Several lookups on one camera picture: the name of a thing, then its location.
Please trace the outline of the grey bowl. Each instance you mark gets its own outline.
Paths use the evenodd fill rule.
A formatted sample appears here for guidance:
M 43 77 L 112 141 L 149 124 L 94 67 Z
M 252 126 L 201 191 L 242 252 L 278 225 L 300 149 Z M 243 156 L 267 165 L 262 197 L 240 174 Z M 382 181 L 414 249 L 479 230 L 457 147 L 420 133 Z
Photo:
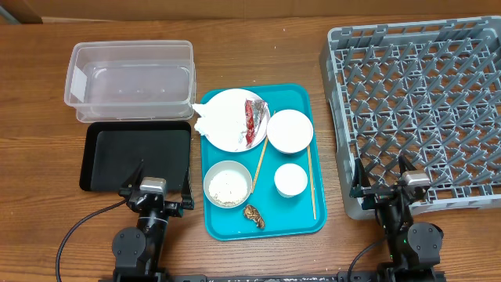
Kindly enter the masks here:
M 248 191 L 247 191 L 247 196 L 246 198 L 240 202 L 239 204 L 237 205 L 230 205 L 230 206 L 225 206 L 225 205 L 221 205 L 219 204 L 218 202 L 216 202 L 210 195 L 209 195 L 209 192 L 208 192 L 208 187 L 209 187 L 209 182 L 212 180 L 212 178 L 219 172 L 221 171 L 225 171 L 225 170 L 233 170 L 233 171 L 237 171 L 239 173 L 241 173 L 242 175 L 244 175 L 244 177 L 246 178 L 247 180 L 247 188 L 248 188 Z M 251 186 L 252 186 L 252 182 L 253 182 L 253 179 L 251 177 L 251 174 L 249 173 L 249 171 L 247 170 L 247 168 L 245 166 L 243 166 L 241 163 L 239 162 L 236 162 L 236 161 L 220 161 L 218 162 L 217 164 L 214 164 L 206 173 L 206 175 L 204 176 L 204 194 L 206 196 L 206 198 L 215 206 L 217 207 L 220 207 L 220 208 L 235 208 L 235 207 L 238 207 L 240 206 L 243 202 L 245 202 L 247 200 L 247 198 L 251 195 Z

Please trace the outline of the white rice pile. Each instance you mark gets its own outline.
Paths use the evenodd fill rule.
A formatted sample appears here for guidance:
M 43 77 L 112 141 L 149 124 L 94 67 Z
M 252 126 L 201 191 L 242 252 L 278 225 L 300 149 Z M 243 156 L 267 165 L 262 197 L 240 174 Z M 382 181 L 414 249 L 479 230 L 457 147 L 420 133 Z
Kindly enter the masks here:
M 209 182 L 209 195 L 219 204 L 237 205 L 247 196 L 247 180 L 241 173 L 225 170 L 217 173 Z

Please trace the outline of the red foil wrapper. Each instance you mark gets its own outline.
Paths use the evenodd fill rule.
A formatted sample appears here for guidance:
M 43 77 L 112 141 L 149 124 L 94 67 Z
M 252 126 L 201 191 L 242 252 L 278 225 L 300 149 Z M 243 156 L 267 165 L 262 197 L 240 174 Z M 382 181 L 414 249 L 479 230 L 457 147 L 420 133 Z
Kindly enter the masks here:
M 246 148 L 251 148 L 258 133 L 261 122 L 267 112 L 268 104 L 262 99 L 246 100 L 245 101 L 246 115 Z

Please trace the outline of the brown food scrap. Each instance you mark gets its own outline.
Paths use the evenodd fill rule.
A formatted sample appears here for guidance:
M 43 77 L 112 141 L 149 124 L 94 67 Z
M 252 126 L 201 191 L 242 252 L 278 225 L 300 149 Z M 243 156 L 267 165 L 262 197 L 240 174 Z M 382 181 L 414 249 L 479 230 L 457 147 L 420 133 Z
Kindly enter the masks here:
M 265 221 L 254 206 L 248 204 L 243 210 L 243 215 L 246 219 L 253 221 L 257 228 L 262 230 L 265 228 Z

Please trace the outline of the white cup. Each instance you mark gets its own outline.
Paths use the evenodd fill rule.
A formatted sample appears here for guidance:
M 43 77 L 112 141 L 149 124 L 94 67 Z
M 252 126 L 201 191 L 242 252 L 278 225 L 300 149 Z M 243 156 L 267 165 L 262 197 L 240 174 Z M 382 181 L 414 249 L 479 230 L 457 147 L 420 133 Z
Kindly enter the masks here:
M 301 194 L 306 189 L 308 177 L 301 166 L 287 163 L 276 170 L 274 183 L 282 197 L 290 198 Z

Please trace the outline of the white napkin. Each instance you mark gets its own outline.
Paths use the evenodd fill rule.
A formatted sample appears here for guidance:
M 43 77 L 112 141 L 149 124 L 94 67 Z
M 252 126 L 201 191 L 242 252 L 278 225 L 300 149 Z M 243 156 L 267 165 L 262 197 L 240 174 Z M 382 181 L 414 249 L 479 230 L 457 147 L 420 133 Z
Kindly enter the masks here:
M 223 143 L 240 144 L 243 142 L 247 127 L 242 99 L 194 104 L 193 109 L 199 115 L 194 128 L 202 136 Z

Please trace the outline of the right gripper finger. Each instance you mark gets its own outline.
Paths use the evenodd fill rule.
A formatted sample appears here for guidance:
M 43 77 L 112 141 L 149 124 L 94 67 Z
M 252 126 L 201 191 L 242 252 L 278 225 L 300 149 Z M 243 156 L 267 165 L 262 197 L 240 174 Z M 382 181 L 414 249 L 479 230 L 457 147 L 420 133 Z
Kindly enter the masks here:
M 400 172 L 409 172 L 416 170 L 413 164 L 403 154 L 398 156 L 398 166 Z
M 366 174 L 365 167 L 360 158 L 355 159 L 355 172 L 352 180 L 352 188 L 367 188 L 370 187 L 369 177 Z

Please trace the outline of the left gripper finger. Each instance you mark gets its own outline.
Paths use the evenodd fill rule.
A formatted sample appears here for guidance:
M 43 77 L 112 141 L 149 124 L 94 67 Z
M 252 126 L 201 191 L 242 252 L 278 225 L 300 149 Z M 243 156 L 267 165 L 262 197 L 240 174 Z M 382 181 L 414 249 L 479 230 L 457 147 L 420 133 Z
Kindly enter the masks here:
M 134 190 L 138 188 L 142 181 L 143 169 L 144 160 L 141 160 L 134 172 L 122 183 L 121 189 Z
M 186 169 L 186 173 L 185 173 L 185 176 L 183 179 L 181 196 L 182 196 L 183 202 L 192 202 L 193 201 L 193 193 L 192 193 L 192 189 L 191 189 L 189 168 Z

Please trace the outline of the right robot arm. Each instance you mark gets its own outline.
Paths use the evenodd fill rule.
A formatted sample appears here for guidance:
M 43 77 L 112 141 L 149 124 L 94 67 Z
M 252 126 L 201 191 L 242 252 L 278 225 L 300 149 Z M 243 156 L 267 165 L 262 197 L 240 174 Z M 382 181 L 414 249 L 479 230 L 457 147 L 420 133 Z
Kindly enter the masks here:
M 350 196 L 362 198 L 362 209 L 373 210 L 383 227 L 384 237 L 358 253 L 351 262 L 347 280 L 354 281 L 355 264 L 365 253 L 386 242 L 391 261 L 383 262 L 371 274 L 375 281 L 445 281 L 444 273 L 434 266 L 440 263 L 444 233 L 429 222 L 415 222 L 410 205 L 424 199 L 431 181 L 423 170 L 414 167 L 403 155 L 398 157 L 400 178 L 388 187 L 370 185 L 362 161 L 355 160 Z

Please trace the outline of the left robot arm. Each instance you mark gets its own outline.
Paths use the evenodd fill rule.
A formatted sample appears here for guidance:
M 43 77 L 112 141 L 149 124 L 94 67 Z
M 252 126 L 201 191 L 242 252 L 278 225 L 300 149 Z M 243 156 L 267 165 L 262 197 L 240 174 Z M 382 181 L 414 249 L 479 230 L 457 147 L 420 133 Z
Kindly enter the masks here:
M 172 281 L 159 266 L 171 217 L 181 218 L 194 209 L 189 170 L 186 170 L 179 202 L 167 199 L 167 180 L 143 175 L 143 163 L 121 185 L 118 194 L 138 214 L 135 227 L 120 230 L 113 239 L 114 281 Z

